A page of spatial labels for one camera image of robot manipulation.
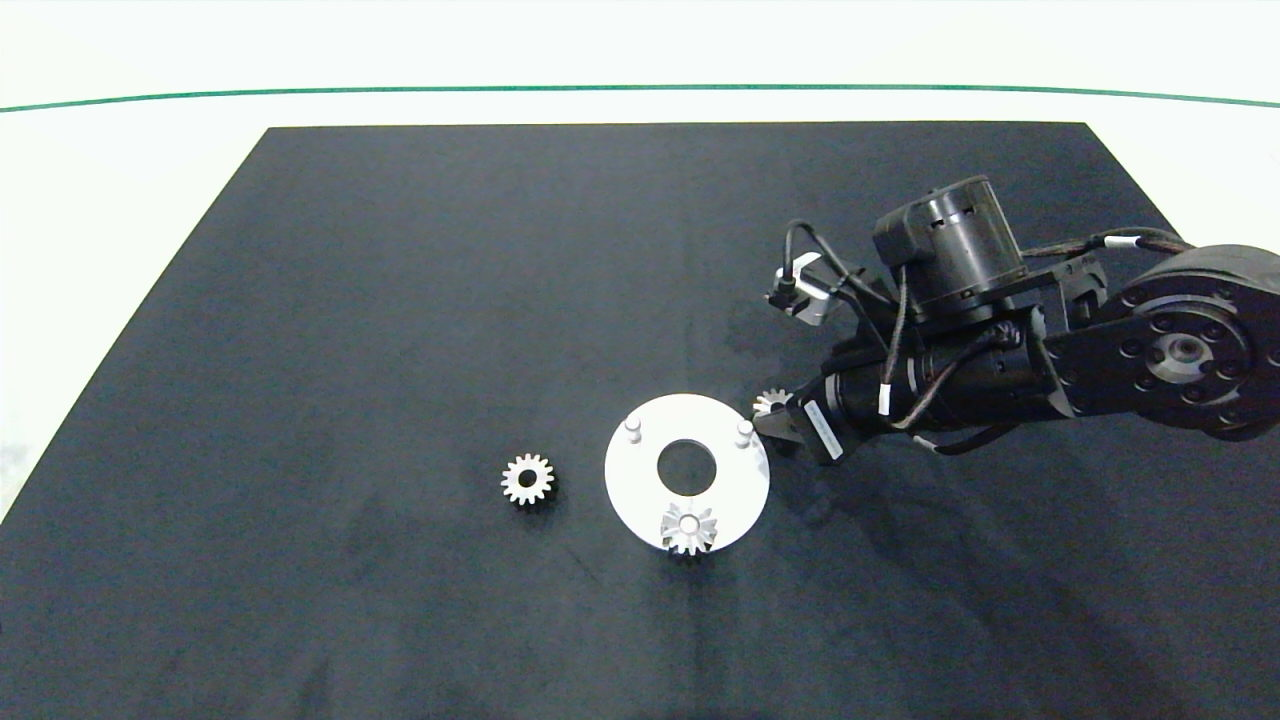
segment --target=white disc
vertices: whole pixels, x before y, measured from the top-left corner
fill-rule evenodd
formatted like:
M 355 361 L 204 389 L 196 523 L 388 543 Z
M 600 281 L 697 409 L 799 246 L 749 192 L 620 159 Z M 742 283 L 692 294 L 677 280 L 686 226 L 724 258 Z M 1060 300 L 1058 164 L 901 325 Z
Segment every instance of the white disc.
M 695 496 L 672 492 L 658 475 L 658 456 L 680 441 L 700 445 L 716 460 L 716 478 Z M 769 457 L 750 421 L 728 405 L 701 395 L 664 395 L 636 407 L 613 430 L 604 486 L 622 523 L 659 550 L 669 506 L 692 514 L 710 509 L 716 551 L 742 537 L 764 510 Z

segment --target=bolt hole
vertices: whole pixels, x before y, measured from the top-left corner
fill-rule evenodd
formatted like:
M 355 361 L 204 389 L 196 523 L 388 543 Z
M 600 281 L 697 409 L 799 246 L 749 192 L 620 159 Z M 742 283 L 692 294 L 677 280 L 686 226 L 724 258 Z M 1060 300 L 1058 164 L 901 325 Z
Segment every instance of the bolt hole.
M 678 439 L 658 455 L 658 477 L 676 495 L 701 495 L 716 479 L 716 459 L 701 445 Z

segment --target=metal gear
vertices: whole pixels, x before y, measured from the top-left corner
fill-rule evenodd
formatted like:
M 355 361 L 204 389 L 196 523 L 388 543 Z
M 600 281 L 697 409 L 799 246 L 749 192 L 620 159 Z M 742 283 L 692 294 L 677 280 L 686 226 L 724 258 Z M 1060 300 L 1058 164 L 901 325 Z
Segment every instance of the metal gear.
M 507 496 L 507 500 L 511 502 L 521 506 L 534 505 L 545 500 L 547 493 L 552 489 L 552 483 L 556 482 L 556 477 L 552 475 L 553 469 L 539 455 L 526 452 L 522 456 L 517 456 L 515 462 L 507 462 L 507 469 L 502 473 L 502 495 Z M 529 484 L 520 482 L 520 477 L 525 473 L 534 474 L 534 479 Z
M 755 405 L 751 406 L 756 415 L 773 413 L 776 405 L 786 405 L 791 400 L 791 393 L 785 389 L 767 389 L 755 396 Z
M 671 505 L 662 514 L 662 546 L 676 555 L 710 552 L 716 542 L 716 519 L 708 507 L 699 514 Z

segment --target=spur gear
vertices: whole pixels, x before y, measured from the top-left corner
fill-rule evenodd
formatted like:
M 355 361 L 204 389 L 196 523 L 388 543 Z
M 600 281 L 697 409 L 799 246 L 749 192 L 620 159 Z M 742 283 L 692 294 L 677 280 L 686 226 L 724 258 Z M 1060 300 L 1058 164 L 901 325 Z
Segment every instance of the spur gear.
M 716 542 L 716 519 L 708 507 L 695 514 L 675 505 L 662 514 L 662 546 L 675 555 L 698 555 L 710 552 Z
M 780 405 L 786 405 L 791 400 L 791 393 L 785 389 L 767 389 L 755 396 L 755 405 L 751 406 L 756 415 L 773 413 Z
M 516 505 L 534 505 L 547 498 L 556 477 L 552 468 L 539 455 L 525 454 L 515 462 L 507 462 L 502 473 L 502 495 Z

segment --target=cable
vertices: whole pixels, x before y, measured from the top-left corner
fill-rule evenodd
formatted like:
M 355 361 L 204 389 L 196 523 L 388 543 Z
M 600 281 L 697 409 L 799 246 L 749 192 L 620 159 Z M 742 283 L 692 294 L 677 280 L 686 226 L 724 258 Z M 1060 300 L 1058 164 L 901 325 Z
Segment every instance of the cable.
M 915 405 L 911 406 L 911 411 L 906 414 L 906 418 L 896 423 L 890 423 L 890 427 L 895 430 L 905 430 L 915 424 L 920 419 L 920 415 L 929 409 L 933 398 L 937 397 L 938 391 L 947 382 L 952 373 L 960 369 L 960 365 L 965 364 L 970 357 L 987 350 L 988 347 L 1004 347 L 1011 348 L 1016 347 L 1023 342 L 1021 332 L 1009 322 L 998 322 L 989 328 L 987 328 L 982 334 L 975 337 L 969 345 L 965 346 L 959 354 L 947 360 L 947 364 L 942 366 L 929 387 L 925 388 L 924 393 L 916 398 Z
M 1066 240 L 1044 247 L 1032 247 L 1021 252 L 1023 258 L 1050 258 L 1056 255 L 1076 256 L 1102 247 L 1138 247 L 1153 252 L 1176 255 L 1196 247 L 1184 241 L 1176 233 L 1160 228 L 1147 228 L 1140 225 L 1111 228 L 1091 234 L 1087 238 Z
M 938 445 L 918 434 L 911 434 L 911 441 L 916 445 L 924 446 L 932 452 L 937 452 L 938 455 L 964 455 L 965 452 L 972 452 L 979 447 L 996 442 L 1012 432 L 1016 427 L 1016 424 L 991 425 L 989 428 L 978 430 L 977 433 L 951 445 Z
M 893 334 L 888 341 L 888 357 L 884 359 L 884 372 L 881 373 L 881 389 L 877 410 L 888 418 L 890 397 L 893 389 L 893 370 L 897 369 L 897 352 L 902 346 L 902 328 L 906 327 L 906 264 L 899 266 L 897 279 L 897 319 L 893 320 Z
M 876 288 L 867 284 L 865 282 L 863 282 L 861 278 L 854 274 L 854 272 L 850 270 L 847 265 L 845 265 L 845 261 L 840 259 L 840 255 L 837 255 L 836 251 L 831 247 L 831 243 L 827 242 L 827 238 L 818 234 L 818 231 L 813 229 L 813 225 L 809 224 L 808 220 L 801 220 L 799 218 L 787 223 L 787 234 L 782 247 L 783 283 L 790 283 L 790 284 L 795 283 L 795 274 L 791 270 L 791 256 L 792 256 L 792 238 L 795 237 L 795 231 L 797 229 L 803 229 L 805 233 L 808 233 L 809 240 L 812 240 L 814 245 L 817 245 L 818 249 L 822 250 L 823 260 L 840 277 L 840 279 L 836 281 L 837 288 L 844 284 L 849 284 L 856 288 L 863 295 L 867 295 L 868 297 L 872 297 L 878 302 L 882 302 L 884 305 L 893 305 L 892 300 L 884 297 L 883 295 L 877 292 Z
M 920 419 L 920 415 L 929 409 L 929 405 L 933 404 L 933 398 L 937 397 L 938 391 L 942 389 L 942 383 L 947 382 L 947 378 L 950 378 L 951 374 L 960 366 L 960 363 L 957 363 L 959 359 L 960 355 L 952 357 L 951 361 L 942 368 L 942 372 L 938 373 L 938 377 L 933 378 L 933 382 L 929 383 L 924 395 L 915 401 L 915 405 L 911 406 L 911 411 L 906 414 L 906 418 L 902 418 L 896 423 L 890 423 L 890 427 L 895 430 L 905 430 L 914 425 L 915 421 Z

